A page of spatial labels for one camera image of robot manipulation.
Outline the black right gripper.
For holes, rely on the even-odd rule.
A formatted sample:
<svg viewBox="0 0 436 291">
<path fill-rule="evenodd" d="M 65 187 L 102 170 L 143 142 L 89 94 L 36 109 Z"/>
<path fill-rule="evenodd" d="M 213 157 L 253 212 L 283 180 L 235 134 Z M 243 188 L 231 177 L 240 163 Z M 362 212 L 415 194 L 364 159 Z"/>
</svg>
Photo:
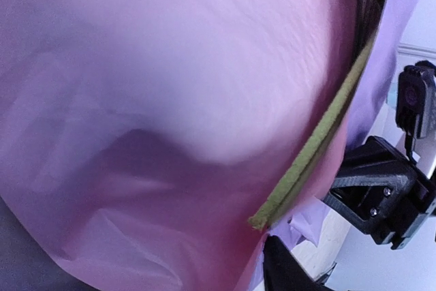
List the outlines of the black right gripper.
<svg viewBox="0 0 436 291">
<path fill-rule="evenodd" d="M 435 182 L 371 136 L 345 155 L 323 202 L 376 244 L 402 249 L 435 215 Z"/>
</svg>

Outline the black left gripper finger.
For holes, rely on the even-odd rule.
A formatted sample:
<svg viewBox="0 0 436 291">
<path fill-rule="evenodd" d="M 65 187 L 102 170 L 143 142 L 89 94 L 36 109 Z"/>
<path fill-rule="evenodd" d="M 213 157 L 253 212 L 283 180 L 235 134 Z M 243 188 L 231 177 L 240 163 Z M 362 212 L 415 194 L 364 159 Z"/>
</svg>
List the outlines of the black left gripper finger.
<svg viewBox="0 0 436 291">
<path fill-rule="evenodd" d="M 268 291 L 330 290 L 309 277 L 282 240 L 268 235 L 263 249 L 264 287 Z"/>
</svg>

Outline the pink wrapping paper sheet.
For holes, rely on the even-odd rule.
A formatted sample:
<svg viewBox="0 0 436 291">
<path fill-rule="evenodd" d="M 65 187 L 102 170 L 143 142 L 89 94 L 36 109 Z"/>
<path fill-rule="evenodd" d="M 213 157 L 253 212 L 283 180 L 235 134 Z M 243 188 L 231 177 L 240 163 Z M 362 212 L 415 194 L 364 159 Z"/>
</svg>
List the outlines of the pink wrapping paper sheet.
<svg viewBox="0 0 436 291">
<path fill-rule="evenodd" d="M 356 0 L 1 0 L 1 197 L 100 290 L 247 290 Z"/>
</svg>

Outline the purple wrapping paper sheet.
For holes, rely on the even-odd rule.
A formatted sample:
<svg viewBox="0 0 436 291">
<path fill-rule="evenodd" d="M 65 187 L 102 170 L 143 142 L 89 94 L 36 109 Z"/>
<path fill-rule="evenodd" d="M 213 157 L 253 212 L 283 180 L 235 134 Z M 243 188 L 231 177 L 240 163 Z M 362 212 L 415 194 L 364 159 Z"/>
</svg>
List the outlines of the purple wrapping paper sheet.
<svg viewBox="0 0 436 291">
<path fill-rule="evenodd" d="M 323 199 L 347 153 L 361 146 L 387 96 L 396 47 L 418 0 L 256 0 L 255 19 L 266 46 L 255 66 L 267 72 L 262 152 L 231 172 L 219 189 L 227 204 L 220 245 L 261 249 L 268 235 L 291 249 L 324 220 Z M 263 205 L 304 147 L 371 34 L 371 54 L 340 127 L 294 205 L 275 224 L 255 230 L 248 219 Z M 241 204 L 230 206 L 231 200 Z"/>
</svg>

